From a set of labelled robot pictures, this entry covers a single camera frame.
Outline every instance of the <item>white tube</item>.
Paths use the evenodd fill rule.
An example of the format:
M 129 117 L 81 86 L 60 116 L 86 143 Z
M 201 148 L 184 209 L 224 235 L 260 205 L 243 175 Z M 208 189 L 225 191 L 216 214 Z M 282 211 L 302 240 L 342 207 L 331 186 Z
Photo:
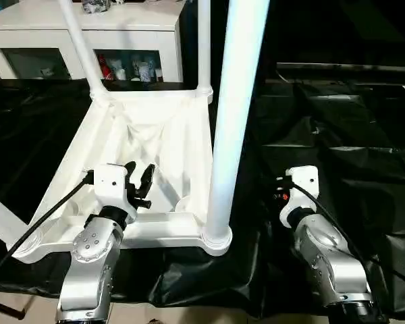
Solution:
M 237 170 L 270 0 L 230 0 L 217 110 L 209 212 L 203 238 L 231 238 L 230 213 Z
M 97 72 L 95 54 L 89 50 L 84 40 L 81 27 L 76 19 L 71 0 L 59 0 L 60 8 L 65 18 L 67 29 L 69 30 L 72 42 L 75 46 L 82 68 L 90 85 L 90 92 L 94 95 L 105 94 L 107 90 L 102 85 L 100 74 Z
M 210 0 L 198 0 L 198 91 L 211 94 Z
M 28 230 L 28 225 L 0 202 L 0 240 L 14 244 Z

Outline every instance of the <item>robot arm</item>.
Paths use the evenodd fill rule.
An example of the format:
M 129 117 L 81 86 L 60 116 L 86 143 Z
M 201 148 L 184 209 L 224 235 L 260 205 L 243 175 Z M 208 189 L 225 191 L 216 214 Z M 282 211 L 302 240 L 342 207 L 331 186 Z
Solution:
M 138 207 L 151 186 L 154 165 L 141 177 L 141 187 L 129 183 L 135 162 L 125 166 L 100 165 L 94 170 L 94 193 L 102 204 L 73 241 L 72 261 L 57 306 L 58 323 L 106 321 L 109 314 L 112 275 L 120 254 L 126 226 L 133 223 Z
M 293 167 L 287 170 L 286 176 L 314 198 L 318 197 L 316 167 Z M 350 254 L 339 230 L 317 213 L 309 197 L 291 188 L 280 220 L 294 230 L 294 248 L 308 265 L 310 280 L 323 306 L 329 310 L 330 322 L 387 323 L 375 308 L 362 264 Z

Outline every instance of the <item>black plastic sheet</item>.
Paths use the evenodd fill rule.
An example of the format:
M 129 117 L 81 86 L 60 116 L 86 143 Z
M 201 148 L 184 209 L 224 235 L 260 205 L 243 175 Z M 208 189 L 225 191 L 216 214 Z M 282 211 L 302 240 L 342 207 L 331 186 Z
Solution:
M 55 95 L 56 86 L 65 86 L 66 95 Z M 15 98 L 29 92 L 33 105 L 42 98 L 38 108 L 45 115 L 52 107 L 88 108 L 87 88 L 80 82 L 51 85 L 48 91 L 46 96 L 45 90 L 19 89 L 5 102 L 20 107 Z M 79 95 L 81 101 L 72 99 Z M 70 119 L 78 124 L 83 115 Z M 71 138 L 76 129 L 68 131 Z M 59 161 L 49 163 L 54 168 Z M 292 233 L 279 222 L 274 190 L 262 185 L 289 167 L 308 164 L 319 168 L 320 201 L 362 253 L 405 275 L 405 90 L 285 84 L 263 89 L 252 102 L 228 253 L 211 257 L 199 248 L 123 250 L 114 301 L 235 307 L 255 317 L 323 313 L 292 254 Z M 25 208 L 24 200 L 18 204 Z M 57 297 L 69 263 L 67 253 L 31 265 L 12 260 L 0 273 L 0 290 Z M 372 263 L 369 269 L 384 311 L 405 319 L 405 283 Z

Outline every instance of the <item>white frame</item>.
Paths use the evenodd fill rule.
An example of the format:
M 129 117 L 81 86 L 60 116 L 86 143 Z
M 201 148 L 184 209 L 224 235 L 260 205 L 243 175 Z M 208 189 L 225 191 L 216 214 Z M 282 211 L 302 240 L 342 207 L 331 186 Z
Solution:
M 190 193 L 190 196 L 182 197 L 180 202 L 190 197 L 190 202 L 197 200 L 199 205 L 195 207 L 193 202 L 184 202 L 183 206 L 180 206 L 183 208 L 178 208 L 177 204 L 172 213 L 161 211 L 151 214 L 152 217 L 137 217 L 137 220 L 126 228 L 121 248 L 199 246 L 210 255 L 223 255 L 232 241 L 232 231 L 229 227 L 232 197 L 269 0 L 257 3 L 231 0 L 229 3 L 213 167 L 209 152 L 211 141 L 208 123 L 208 104 L 213 95 L 209 83 L 210 33 L 207 27 L 210 26 L 210 1 L 198 2 L 198 62 L 206 69 L 198 71 L 197 89 L 158 92 L 108 92 L 99 79 L 93 52 L 86 45 L 72 3 L 70 0 L 59 0 L 59 3 L 72 42 L 86 72 L 93 102 L 30 224 L 79 182 L 87 161 L 117 161 L 118 148 L 123 143 L 123 136 L 128 133 L 127 130 L 125 133 L 121 126 L 125 122 L 124 119 L 129 117 L 126 114 L 131 113 L 132 109 L 136 119 L 131 120 L 131 126 L 135 120 L 142 120 L 141 115 L 145 114 L 145 121 L 156 116 L 150 109 L 145 112 L 145 107 L 161 108 L 164 112 L 176 115 L 175 112 L 181 105 L 181 108 L 185 108 L 181 110 L 184 114 L 176 116 L 190 123 L 186 127 L 191 130 L 187 134 L 191 135 L 189 139 L 181 139 L 189 144 L 183 146 L 188 150 L 184 153 L 184 158 L 182 155 L 180 158 L 192 165 L 191 169 L 183 168 L 182 171 L 190 170 L 190 173 L 193 173 L 188 174 L 188 177 L 191 187 L 196 188 L 197 195 L 192 197 L 193 193 Z M 183 135 L 186 133 L 179 133 L 179 138 Z M 159 141 L 168 146 L 164 156 L 180 154 L 174 141 L 164 139 L 163 135 Z M 82 198 L 85 197 L 88 197 L 87 192 L 82 193 Z M 79 215 L 78 209 L 80 206 L 84 207 L 84 204 L 78 205 L 77 210 L 74 205 L 75 202 L 72 201 L 65 203 L 33 233 L 31 240 L 17 250 L 13 257 L 33 263 L 50 252 L 71 250 L 72 241 L 82 230 L 85 220 L 76 215 Z M 204 209 L 207 210 L 204 217 L 201 217 L 201 209 L 197 210 L 199 207 L 202 207 L 202 213 Z M 18 225 L 17 217 L 1 204 L 0 215 L 0 239 L 10 245 L 20 237 L 18 233 L 24 231 L 24 226 Z M 15 227 L 11 231 L 7 230 L 10 223 Z
M 71 78 L 85 78 L 84 70 L 67 30 L 0 30 L 0 49 L 19 48 L 58 49 Z M 10 63 L 1 51 L 0 78 L 17 78 Z

